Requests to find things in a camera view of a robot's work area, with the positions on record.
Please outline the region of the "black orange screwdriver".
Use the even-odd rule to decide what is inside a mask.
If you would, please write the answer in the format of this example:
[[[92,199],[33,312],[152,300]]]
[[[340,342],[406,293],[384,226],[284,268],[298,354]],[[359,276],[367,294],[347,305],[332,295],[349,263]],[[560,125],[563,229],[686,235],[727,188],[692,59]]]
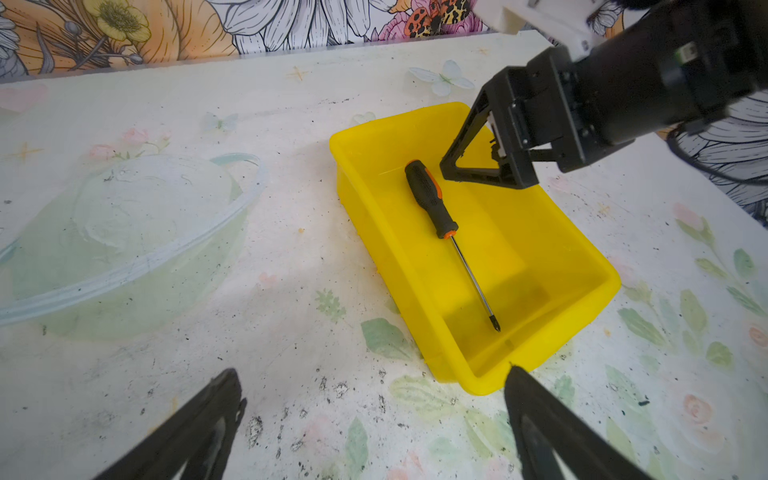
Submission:
[[[423,209],[430,218],[436,235],[440,239],[449,240],[456,251],[477,295],[482,303],[484,310],[489,318],[491,325],[496,332],[501,331],[501,325],[495,316],[488,300],[482,291],[467,259],[461,251],[456,240],[456,234],[459,226],[451,217],[445,206],[442,190],[430,170],[420,160],[413,160],[404,168],[405,176],[411,193],[421,209]]]

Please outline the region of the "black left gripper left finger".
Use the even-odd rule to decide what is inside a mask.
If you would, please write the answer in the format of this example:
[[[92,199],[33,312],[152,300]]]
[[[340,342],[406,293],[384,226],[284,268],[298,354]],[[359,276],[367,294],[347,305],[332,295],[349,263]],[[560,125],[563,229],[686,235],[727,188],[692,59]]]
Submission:
[[[99,479],[220,479],[247,399],[235,369],[213,378]]]

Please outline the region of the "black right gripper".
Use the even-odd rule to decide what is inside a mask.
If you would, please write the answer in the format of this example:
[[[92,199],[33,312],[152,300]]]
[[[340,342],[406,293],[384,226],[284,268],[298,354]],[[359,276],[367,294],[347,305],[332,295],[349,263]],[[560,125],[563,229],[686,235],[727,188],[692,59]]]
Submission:
[[[551,47],[482,87],[442,176],[522,190],[678,125],[697,133],[767,86],[763,1],[663,1],[580,59]]]

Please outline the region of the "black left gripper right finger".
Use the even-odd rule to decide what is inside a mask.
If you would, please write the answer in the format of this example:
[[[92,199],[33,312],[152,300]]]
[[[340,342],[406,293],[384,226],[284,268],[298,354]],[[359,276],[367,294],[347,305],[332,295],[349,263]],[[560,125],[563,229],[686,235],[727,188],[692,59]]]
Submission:
[[[509,422],[525,479],[647,479],[532,375],[513,366],[504,386]]]

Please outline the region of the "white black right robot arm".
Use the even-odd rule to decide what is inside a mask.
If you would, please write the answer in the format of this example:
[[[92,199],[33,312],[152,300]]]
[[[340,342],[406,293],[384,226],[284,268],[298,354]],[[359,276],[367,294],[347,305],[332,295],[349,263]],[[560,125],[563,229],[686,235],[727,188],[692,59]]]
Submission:
[[[480,1],[494,30],[527,22],[556,40],[480,90],[444,155],[444,178],[526,189],[534,166],[589,166],[666,127],[693,134],[767,86],[763,1],[642,1],[643,16],[605,39],[596,1]]]

